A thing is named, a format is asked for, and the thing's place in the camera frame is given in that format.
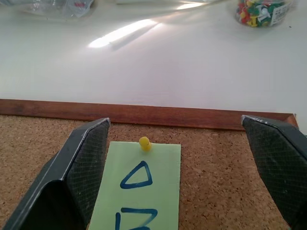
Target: wooden board edge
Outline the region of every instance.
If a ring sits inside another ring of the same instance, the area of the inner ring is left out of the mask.
[[[291,125],[293,125],[293,126],[295,126],[295,127],[298,127],[298,123],[297,123],[295,114],[289,115],[289,116],[287,117],[287,119],[285,120],[285,122],[288,122],[288,123],[290,123]]]
[[[255,115],[297,126],[293,114],[233,110],[156,107],[99,103],[71,103],[0,99],[0,115],[93,121],[109,117],[112,123],[242,130],[242,115]]]

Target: white table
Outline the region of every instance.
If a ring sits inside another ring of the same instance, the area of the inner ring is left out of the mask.
[[[296,113],[307,134],[307,1],[268,29],[236,22],[235,0],[182,5],[0,6],[0,98]]]

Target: thumbtack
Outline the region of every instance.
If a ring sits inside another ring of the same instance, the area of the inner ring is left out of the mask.
[[[152,144],[147,137],[141,137],[139,144],[143,151],[149,151],[152,148]]]

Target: corkboard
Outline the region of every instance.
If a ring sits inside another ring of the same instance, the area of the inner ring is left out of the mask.
[[[81,121],[0,116],[0,228]],[[109,141],[181,144],[179,230],[286,230],[244,132],[112,125]]]

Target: sticky note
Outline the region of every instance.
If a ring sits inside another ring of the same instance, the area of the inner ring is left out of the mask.
[[[89,230],[177,230],[180,151],[111,142]]]

